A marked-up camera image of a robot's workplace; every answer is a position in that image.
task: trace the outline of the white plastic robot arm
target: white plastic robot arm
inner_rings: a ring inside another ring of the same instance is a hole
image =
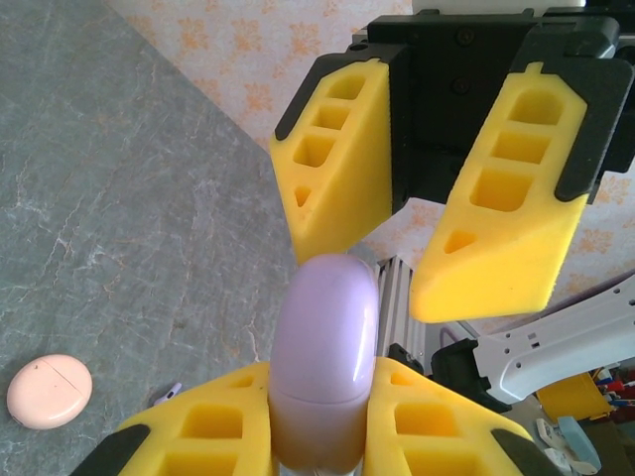
[[[635,275],[603,293],[508,332],[473,350],[487,393],[514,404],[564,378],[635,355]]]

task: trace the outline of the screw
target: screw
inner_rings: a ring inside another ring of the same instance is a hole
[[[469,28],[460,28],[456,32],[456,42],[461,47],[469,47],[474,41],[474,31]]]
[[[469,91],[469,80],[466,77],[458,77],[452,82],[451,88],[454,93],[463,95]]]

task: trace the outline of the black rubber edge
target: black rubber edge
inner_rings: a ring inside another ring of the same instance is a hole
[[[562,476],[536,443],[507,429],[492,429],[492,436],[523,476]]]
[[[512,410],[487,393],[492,388],[487,377],[481,377],[474,358],[478,341],[463,339],[438,350],[433,355],[432,368],[435,382],[486,407],[503,414]]]
[[[390,94],[390,140],[391,140],[391,182],[392,212],[399,211],[407,200],[407,184],[403,178],[408,175],[406,150],[410,135],[410,100],[408,88],[409,51],[405,45],[371,45],[358,43],[351,45],[346,53],[324,55],[316,59],[305,80],[291,100],[275,130],[276,139],[285,140],[296,127],[300,115],[307,107],[322,78],[354,62],[379,59],[388,64]]]
[[[106,436],[70,476],[117,476],[150,434],[135,424]]]
[[[332,53],[316,59],[276,126],[275,135],[277,140],[284,141],[289,137],[323,77],[354,62],[379,59],[390,65],[391,61],[402,53],[404,49],[400,45],[369,45],[365,43],[351,45],[351,47],[353,50],[349,48],[346,53]]]
[[[593,58],[598,49],[605,48],[604,39],[616,42],[617,22],[608,17],[583,20],[578,19],[575,29],[566,35],[561,26],[535,27],[511,67],[512,72],[522,72],[529,63],[541,61],[543,73],[557,74],[586,101],[586,114],[555,189],[556,198],[563,202],[594,194],[633,82],[633,67],[629,62]]]

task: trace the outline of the yellow object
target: yellow object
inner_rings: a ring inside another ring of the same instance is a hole
[[[392,213],[388,64],[349,64],[318,84],[291,134],[270,143],[299,263],[344,252]]]
[[[599,418],[611,412],[611,406],[597,390],[588,374],[560,380],[537,392],[543,410],[552,421],[559,417],[577,420]]]
[[[554,192],[585,102],[532,63],[510,73],[411,286],[411,315],[446,322],[547,305],[587,195]]]
[[[492,437],[495,428],[532,441],[518,423],[379,357],[363,476],[521,476]]]
[[[250,365],[125,421],[150,434],[120,476],[274,476],[269,364]]]

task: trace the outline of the blue object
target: blue object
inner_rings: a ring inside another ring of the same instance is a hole
[[[563,438],[577,456],[578,461],[592,464],[598,470],[602,467],[597,451],[586,433],[572,416],[558,418],[558,426]]]

